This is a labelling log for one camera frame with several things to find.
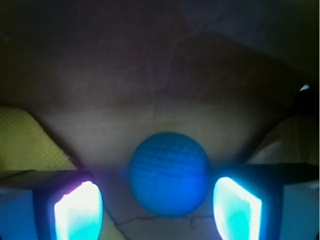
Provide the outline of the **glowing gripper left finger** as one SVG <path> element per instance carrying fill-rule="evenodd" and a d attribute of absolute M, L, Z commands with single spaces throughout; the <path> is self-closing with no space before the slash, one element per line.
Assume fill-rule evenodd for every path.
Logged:
<path fill-rule="evenodd" d="M 97 240 L 103 197 L 86 170 L 0 173 L 2 240 Z"/>

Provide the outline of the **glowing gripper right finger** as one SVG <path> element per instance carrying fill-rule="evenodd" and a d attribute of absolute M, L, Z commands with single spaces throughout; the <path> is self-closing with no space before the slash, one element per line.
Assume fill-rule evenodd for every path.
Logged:
<path fill-rule="evenodd" d="M 232 164 L 215 175 L 212 211 L 223 240 L 317 240 L 320 169 L 308 163 Z"/>

